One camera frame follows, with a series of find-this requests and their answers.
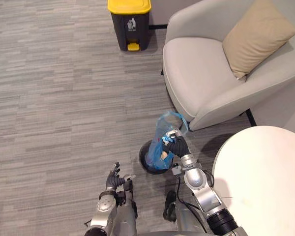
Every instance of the yellow pedal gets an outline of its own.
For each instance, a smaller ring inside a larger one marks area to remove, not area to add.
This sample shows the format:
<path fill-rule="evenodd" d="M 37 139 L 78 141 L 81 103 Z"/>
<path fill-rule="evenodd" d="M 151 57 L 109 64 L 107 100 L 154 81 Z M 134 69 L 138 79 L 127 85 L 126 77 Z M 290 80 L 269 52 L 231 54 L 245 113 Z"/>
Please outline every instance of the yellow pedal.
<path fill-rule="evenodd" d="M 140 50 L 140 45 L 137 43 L 129 43 L 128 44 L 128 51 L 138 51 Z"/>

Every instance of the chair seat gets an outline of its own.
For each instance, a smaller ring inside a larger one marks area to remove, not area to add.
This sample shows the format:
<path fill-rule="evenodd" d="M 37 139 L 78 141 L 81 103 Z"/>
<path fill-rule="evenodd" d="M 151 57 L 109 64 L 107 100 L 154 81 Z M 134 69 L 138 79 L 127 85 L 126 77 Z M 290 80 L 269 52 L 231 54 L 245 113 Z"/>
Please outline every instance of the chair seat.
<path fill-rule="evenodd" d="M 166 86 L 171 99 L 188 121 L 224 91 L 244 81 L 233 75 L 222 43 L 209 38 L 175 38 L 163 49 Z"/>

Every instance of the white armchair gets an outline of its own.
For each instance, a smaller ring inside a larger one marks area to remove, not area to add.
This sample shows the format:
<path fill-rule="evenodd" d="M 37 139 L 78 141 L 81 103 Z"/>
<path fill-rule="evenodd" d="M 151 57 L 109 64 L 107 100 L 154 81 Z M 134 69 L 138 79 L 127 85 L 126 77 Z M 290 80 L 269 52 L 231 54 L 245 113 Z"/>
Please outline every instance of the white armchair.
<path fill-rule="evenodd" d="M 295 25 L 295 0 L 273 0 Z M 202 0 L 175 13 L 163 49 L 166 86 L 190 130 L 233 118 L 279 91 L 295 78 L 295 36 L 237 80 L 222 41 L 252 0 Z"/>

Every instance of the gray carpet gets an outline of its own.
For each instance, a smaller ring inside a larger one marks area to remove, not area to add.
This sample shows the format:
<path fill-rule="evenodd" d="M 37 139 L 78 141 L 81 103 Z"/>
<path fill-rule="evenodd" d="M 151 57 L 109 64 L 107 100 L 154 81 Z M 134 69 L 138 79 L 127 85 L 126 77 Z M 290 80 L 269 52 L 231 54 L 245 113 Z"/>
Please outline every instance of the gray carpet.
<path fill-rule="evenodd" d="M 0 236 L 80 236 L 115 161 L 135 173 L 138 232 L 162 219 L 175 178 L 146 174 L 142 144 L 174 110 L 166 93 L 166 30 L 144 52 L 119 51 L 105 0 L 0 0 Z M 189 133 L 207 169 L 246 115 Z M 183 197 L 190 197 L 182 189 Z"/>

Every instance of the black robotic glove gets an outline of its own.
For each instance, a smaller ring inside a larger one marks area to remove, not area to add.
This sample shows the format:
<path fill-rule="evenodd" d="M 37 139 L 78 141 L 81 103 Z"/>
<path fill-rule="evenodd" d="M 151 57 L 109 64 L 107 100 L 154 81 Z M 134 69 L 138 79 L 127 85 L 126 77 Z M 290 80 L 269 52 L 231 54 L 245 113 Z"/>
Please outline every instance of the black robotic glove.
<path fill-rule="evenodd" d="M 124 178 L 120 178 L 118 175 L 118 172 L 120 171 L 119 166 L 119 162 L 116 162 L 113 169 L 109 172 L 106 180 L 106 189 L 116 190 L 118 186 L 125 183 Z"/>
<path fill-rule="evenodd" d="M 171 151 L 173 154 L 179 157 L 183 157 L 187 154 L 190 154 L 188 144 L 183 136 L 177 137 L 175 142 L 169 142 L 167 145 L 163 143 L 163 151 L 167 153 Z"/>

